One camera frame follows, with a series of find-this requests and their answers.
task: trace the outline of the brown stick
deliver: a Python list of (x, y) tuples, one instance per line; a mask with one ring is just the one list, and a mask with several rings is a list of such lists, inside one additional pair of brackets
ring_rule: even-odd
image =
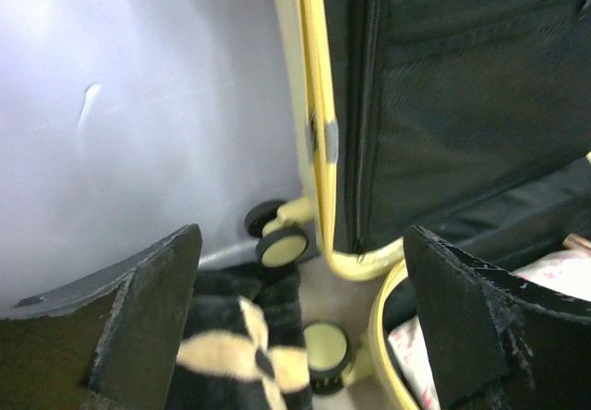
[(571, 233), (566, 236), (562, 244), (570, 250), (584, 251), (584, 253), (591, 256), (591, 242), (587, 241), (584, 237)]

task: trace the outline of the white wall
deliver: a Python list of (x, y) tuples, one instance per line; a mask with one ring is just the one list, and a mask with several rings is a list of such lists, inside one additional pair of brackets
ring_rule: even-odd
[(298, 195), (272, 0), (0, 0), (0, 305)]

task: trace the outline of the patterned blanket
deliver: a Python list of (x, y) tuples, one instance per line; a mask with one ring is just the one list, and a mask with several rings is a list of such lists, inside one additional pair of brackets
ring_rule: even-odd
[(166, 410), (311, 410), (295, 265), (197, 277)]

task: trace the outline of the folded garment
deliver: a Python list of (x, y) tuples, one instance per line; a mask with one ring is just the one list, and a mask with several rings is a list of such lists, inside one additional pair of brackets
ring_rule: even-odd
[(166, 410), (311, 410), (296, 266), (197, 278)]
[[(582, 251), (551, 253), (514, 274), (556, 292), (591, 302), (591, 258)], [(439, 410), (440, 403), (428, 362), (427, 347), (418, 317), (390, 332), (392, 347), (410, 392), (423, 410)]]

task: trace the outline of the suitcase wheel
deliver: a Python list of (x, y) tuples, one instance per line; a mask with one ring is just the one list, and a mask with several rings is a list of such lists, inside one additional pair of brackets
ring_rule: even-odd
[(284, 200), (268, 200), (249, 211), (244, 219), (244, 226), (247, 228), (248, 234), (261, 239), (262, 229), (277, 217), (277, 210), (284, 204)]
[(328, 396), (344, 388), (343, 373), (351, 364), (351, 344), (343, 329), (328, 321), (304, 328), (312, 392)]
[(257, 244), (257, 255), (267, 267), (281, 267), (299, 258), (308, 248), (308, 236), (296, 225), (265, 235)]

